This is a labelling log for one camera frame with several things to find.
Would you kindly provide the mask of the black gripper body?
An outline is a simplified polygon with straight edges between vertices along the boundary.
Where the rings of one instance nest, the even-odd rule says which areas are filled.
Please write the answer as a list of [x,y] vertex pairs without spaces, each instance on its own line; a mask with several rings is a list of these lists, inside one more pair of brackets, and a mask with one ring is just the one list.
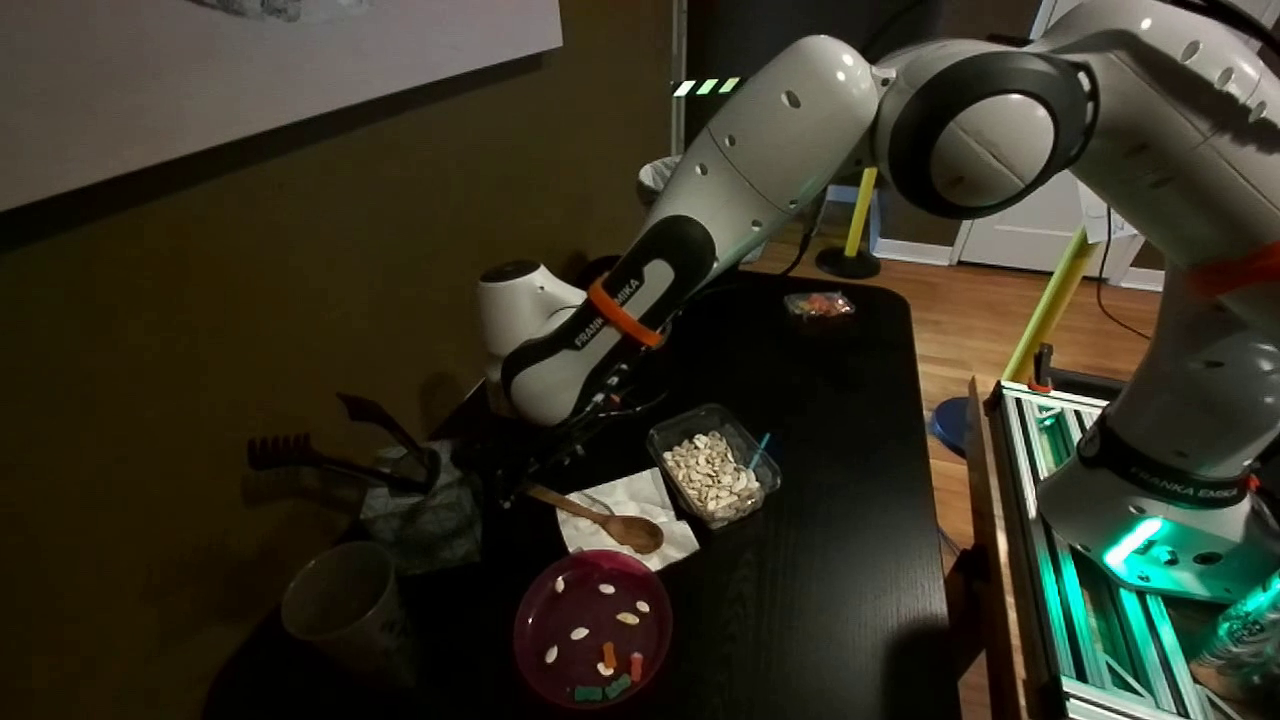
[[472,391],[452,413],[452,459],[497,498],[511,498],[527,481],[552,485],[571,473],[609,427],[612,420],[600,413],[575,414],[560,427],[531,427],[500,414],[483,391]]

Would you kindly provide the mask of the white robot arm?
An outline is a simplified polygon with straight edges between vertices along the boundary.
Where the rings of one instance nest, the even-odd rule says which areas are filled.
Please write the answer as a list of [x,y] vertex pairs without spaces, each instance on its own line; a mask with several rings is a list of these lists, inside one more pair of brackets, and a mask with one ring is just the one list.
[[616,369],[845,159],[951,220],[1077,174],[1160,248],[1146,357],[1034,510],[1129,588],[1236,599],[1274,575],[1252,459],[1280,431],[1280,74],[1214,0],[1078,0],[1029,45],[884,58],[789,45],[685,146],[612,271],[500,351],[511,413],[556,427],[600,409]]

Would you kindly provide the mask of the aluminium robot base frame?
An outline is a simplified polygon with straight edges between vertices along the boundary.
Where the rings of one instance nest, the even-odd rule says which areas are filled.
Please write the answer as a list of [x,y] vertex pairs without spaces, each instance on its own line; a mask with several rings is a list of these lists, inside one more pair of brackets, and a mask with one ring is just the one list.
[[997,384],[970,422],[979,540],[997,554],[1011,699],[1029,720],[1244,720],[1190,672],[1214,616],[1263,590],[1274,564],[1202,525],[1112,506],[1121,534],[1091,550],[1045,510],[1098,401]]

